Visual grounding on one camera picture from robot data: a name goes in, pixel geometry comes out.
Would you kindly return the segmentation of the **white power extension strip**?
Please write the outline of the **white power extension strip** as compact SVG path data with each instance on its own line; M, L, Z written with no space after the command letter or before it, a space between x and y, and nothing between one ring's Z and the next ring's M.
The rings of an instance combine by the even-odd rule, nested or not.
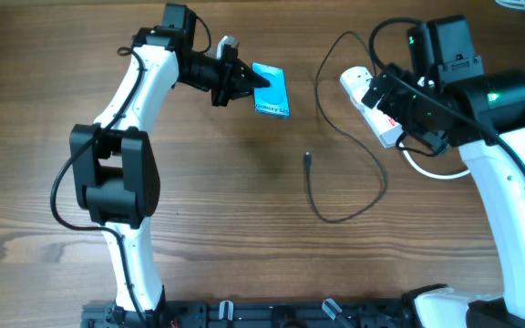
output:
M372 78L366 67L350 67L340 76L340 84L350 97L355 85L364 83L369 85ZM400 124L377 107L368 107L365 111L358 111L385 149L395 146L396 140L402 133Z

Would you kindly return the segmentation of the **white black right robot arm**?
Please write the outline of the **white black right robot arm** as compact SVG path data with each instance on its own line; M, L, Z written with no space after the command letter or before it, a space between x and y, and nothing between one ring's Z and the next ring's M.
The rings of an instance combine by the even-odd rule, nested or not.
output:
M381 64L363 103L432 154L459 152L482 198L503 279L499 295L445 284L408 292L412 324L525 327L525 73L485 73L462 15L405 24L412 69Z

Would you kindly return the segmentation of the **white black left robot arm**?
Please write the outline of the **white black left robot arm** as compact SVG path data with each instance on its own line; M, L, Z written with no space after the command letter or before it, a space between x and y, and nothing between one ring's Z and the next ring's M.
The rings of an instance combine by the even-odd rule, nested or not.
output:
M217 56L193 48L201 18L186 5L168 4L160 25L142 27L129 46L131 58L118 91L90 125L76 124L70 156L50 192L50 209L62 226L57 194L66 173L74 176L78 206L91 220L88 231L105 238L117 283L117 296L104 324L117 327L173 327L165 288L153 258L150 222L160 199L160 175L150 144L167 95L179 83L211 95L215 107L248 97L269 81L238 58L232 41Z

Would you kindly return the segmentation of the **blue Galaxy smartphone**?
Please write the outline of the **blue Galaxy smartphone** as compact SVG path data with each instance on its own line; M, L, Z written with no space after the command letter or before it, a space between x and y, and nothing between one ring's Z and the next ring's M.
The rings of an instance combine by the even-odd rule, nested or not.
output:
M252 63L252 70L270 83L268 87L254 89L255 112L278 118L289 118L291 111L283 70L256 62Z

